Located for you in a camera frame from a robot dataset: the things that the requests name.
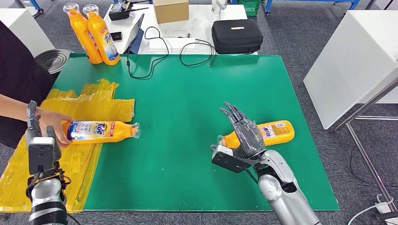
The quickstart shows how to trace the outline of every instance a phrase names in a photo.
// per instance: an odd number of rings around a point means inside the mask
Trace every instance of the person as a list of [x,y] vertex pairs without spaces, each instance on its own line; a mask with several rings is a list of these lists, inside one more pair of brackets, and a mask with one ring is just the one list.
[[[0,143],[16,148],[25,133],[27,103],[43,102],[55,78],[41,67],[28,48],[0,21]],[[69,116],[37,108],[44,134],[52,126],[60,147],[70,144],[62,130],[62,120]]]

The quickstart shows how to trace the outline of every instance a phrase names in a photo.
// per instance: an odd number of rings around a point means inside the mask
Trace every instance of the silver robotic arm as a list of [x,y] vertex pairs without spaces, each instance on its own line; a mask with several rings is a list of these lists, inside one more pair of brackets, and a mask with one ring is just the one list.
[[248,168],[254,166],[260,192],[281,225],[321,225],[284,158],[277,151],[265,148],[261,133],[253,121],[234,105],[224,104],[230,112],[223,108],[220,110],[234,127],[240,146],[232,150],[212,145],[212,163],[236,173],[245,170],[250,175]]
[[29,225],[67,225],[66,196],[63,191],[70,183],[64,180],[64,171],[58,160],[61,151],[54,129],[47,127],[43,136],[39,126],[40,115],[36,116],[35,101],[27,108],[28,129],[25,132],[29,156],[29,173],[26,196],[32,202]]
[[282,225],[321,225],[296,181],[293,171],[275,150],[267,150],[255,165],[260,192]]

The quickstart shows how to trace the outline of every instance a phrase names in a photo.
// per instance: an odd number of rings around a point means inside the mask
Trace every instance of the green table surface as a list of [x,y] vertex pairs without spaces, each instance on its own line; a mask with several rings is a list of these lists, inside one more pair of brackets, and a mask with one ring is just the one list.
[[[132,72],[145,76],[158,57],[131,56]],[[213,66],[192,68],[178,57],[159,62],[147,80],[129,77],[124,56],[115,66],[69,58],[54,88],[79,94],[101,78],[119,83],[115,98],[136,99],[132,123],[142,128],[139,139],[103,145],[84,210],[271,210],[247,173],[211,163],[210,145],[233,131],[218,109],[224,101],[257,124],[289,120],[294,139],[269,149],[285,158],[314,210],[339,210],[280,56],[218,55]]]

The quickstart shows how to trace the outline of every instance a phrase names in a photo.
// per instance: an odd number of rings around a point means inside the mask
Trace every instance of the black shirt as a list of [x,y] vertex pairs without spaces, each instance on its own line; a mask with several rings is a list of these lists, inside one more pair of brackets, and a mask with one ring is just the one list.
[[[35,100],[40,105],[54,81],[55,78],[36,63],[28,48],[0,21],[0,94],[25,103]],[[0,116],[0,143],[15,148],[26,128],[24,121]]]

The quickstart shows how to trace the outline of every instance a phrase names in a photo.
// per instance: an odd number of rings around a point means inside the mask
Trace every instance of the yellow detergent bottle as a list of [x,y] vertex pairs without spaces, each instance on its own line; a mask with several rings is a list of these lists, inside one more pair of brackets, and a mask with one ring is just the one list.
[[82,16],[79,11],[79,5],[76,3],[68,3],[63,7],[63,11],[69,16],[70,25],[75,32],[77,39],[87,54],[90,63],[102,63],[102,57],[95,44],[94,38],[87,27],[87,19]]
[[[264,138],[265,146],[286,143],[294,138],[293,126],[287,120],[263,123],[257,127]],[[230,149],[235,149],[240,145],[235,131],[226,136],[218,136],[217,142]]]
[[101,53],[104,63],[113,66],[120,60],[120,55],[117,52],[116,46],[113,43],[111,33],[105,21],[98,14],[98,6],[90,4],[83,7],[83,12],[88,18],[88,30],[94,37],[97,43],[99,52]]
[[128,137],[139,138],[139,123],[120,121],[72,121],[62,125],[66,138],[72,144],[119,142]]

